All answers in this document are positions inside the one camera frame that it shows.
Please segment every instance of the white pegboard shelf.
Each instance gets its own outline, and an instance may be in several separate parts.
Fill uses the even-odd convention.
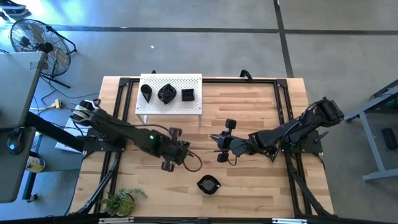
[[[168,83],[176,89],[177,95],[165,105],[157,93]],[[143,84],[152,88],[152,96],[147,103],[141,91],[138,91],[136,114],[202,114],[202,74],[141,74],[139,89]],[[195,101],[182,102],[181,90],[191,88],[194,89]]]

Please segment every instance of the fan guard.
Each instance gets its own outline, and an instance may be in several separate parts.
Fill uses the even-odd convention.
[[[11,44],[16,52],[43,51],[47,54],[48,69],[42,70],[42,74],[50,77],[64,74],[70,66],[71,52],[64,39],[69,41],[51,26],[33,19],[16,21],[10,32]]]

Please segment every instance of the potted plant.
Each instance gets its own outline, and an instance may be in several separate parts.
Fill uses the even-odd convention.
[[[136,202],[133,194],[139,194],[144,198],[147,195],[142,189],[120,189],[115,195],[108,193],[107,199],[102,199],[99,202],[106,204],[105,211],[112,216],[126,217],[134,210]]]

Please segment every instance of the gray floor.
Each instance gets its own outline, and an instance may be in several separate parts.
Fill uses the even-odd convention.
[[[140,0],[140,1],[18,1],[31,18],[49,24],[103,27],[277,28],[271,0]],[[280,0],[286,29],[397,30],[395,0]],[[69,96],[98,92],[105,75],[203,73],[237,76],[248,69],[254,77],[286,77],[278,34],[171,32],[62,32],[74,41],[68,72],[59,79],[73,88]],[[8,30],[0,30],[0,49],[12,51]],[[308,97],[334,99],[349,113],[398,75],[398,35],[287,35],[294,77],[305,80]],[[51,89],[39,83],[39,100]],[[60,98],[54,94],[51,103]],[[45,119],[65,124],[70,112],[49,111]],[[360,121],[329,129],[323,141],[326,176],[335,213],[341,217],[396,222],[398,178],[365,184],[362,175],[376,171]],[[63,215],[73,195],[81,156],[54,149],[44,153],[62,158],[71,171],[38,175],[34,191],[40,199],[1,204],[0,219]]]

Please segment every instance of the wooden table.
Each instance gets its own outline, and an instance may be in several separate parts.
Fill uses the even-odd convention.
[[[112,114],[120,77],[104,77],[99,98],[101,107]],[[288,78],[294,116],[308,105],[302,78]],[[140,124],[134,115],[138,83],[133,86],[128,122]],[[116,191],[120,188],[142,188],[147,199],[137,198],[135,217],[293,217],[292,199],[283,154],[274,163],[264,156],[243,155],[236,166],[216,161],[216,143],[209,134],[225,130],[226,118],[237,120],[235,136],[246,138],[249,133],[278,127],[274,88],[270,84],[204,83],[203,123],[198,127],[196,116],[151,116],[148,124],[182,128],[181,139],[191,142],[190,149],[203,159],[203,168],[192,173],[183,166],[174,172],[160,169],[162,159],[152,157],[131,142],[122,154]],[[71,212],[81,208],[97,188],[104,152],[94,152],[83,161],[73,198]],[[325,172],[319,158],[303,154],[307,185],[326,210],[333,213]],[[187,166],[198,167],[188,158]],[[206,174],[222,184],[214,195],[205,195],[197,182]],[[304,211],[302,193],[297,191]]]

